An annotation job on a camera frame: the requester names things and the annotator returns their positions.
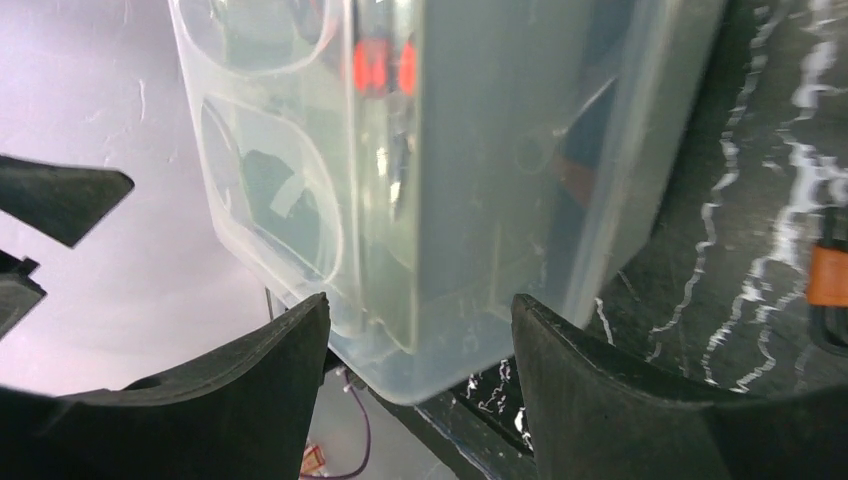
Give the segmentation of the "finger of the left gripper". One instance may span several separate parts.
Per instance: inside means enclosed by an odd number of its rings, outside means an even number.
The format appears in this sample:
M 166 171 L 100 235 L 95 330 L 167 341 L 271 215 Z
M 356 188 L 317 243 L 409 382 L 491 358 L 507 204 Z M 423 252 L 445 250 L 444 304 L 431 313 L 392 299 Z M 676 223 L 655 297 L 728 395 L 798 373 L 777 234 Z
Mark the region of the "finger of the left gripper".
M 1 157 L 1 210 L 69 248 L 133 188 L 119 170 Z
M 1 251 L 1 337 L 5 337 L 41 300 L 46 291 L 32 274 L 40 264 Z

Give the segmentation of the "green plastic tool box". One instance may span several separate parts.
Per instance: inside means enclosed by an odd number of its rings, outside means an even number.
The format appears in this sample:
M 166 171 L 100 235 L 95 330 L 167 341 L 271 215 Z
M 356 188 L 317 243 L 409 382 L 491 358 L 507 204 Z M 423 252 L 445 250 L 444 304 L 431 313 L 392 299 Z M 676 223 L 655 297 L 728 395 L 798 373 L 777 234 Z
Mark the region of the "green plastic tool box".
M 221 243 L 383 398 L 579 327 L 647 243 L 721 1 L 173 1 Z

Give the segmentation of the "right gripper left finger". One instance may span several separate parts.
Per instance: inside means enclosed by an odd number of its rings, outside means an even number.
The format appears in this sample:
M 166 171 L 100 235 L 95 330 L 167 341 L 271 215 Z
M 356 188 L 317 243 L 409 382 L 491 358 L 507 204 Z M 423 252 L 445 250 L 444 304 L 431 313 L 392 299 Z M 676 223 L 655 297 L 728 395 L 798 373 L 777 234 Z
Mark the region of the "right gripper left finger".
M 329 305 L 315 294 L 261 328 L 121 390 L 3 389 L 5 479 L 295 479 L 324 378 Z

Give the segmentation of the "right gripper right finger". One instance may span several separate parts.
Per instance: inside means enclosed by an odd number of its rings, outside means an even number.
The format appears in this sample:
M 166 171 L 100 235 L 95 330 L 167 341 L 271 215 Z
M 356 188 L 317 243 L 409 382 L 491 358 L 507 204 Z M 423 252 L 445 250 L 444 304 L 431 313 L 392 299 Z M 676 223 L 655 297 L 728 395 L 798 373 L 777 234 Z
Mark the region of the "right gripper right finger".
M 761 397 L 587 334 L 527 294 L 512 337 L 541 479 L 843 479 L 847 389 Z

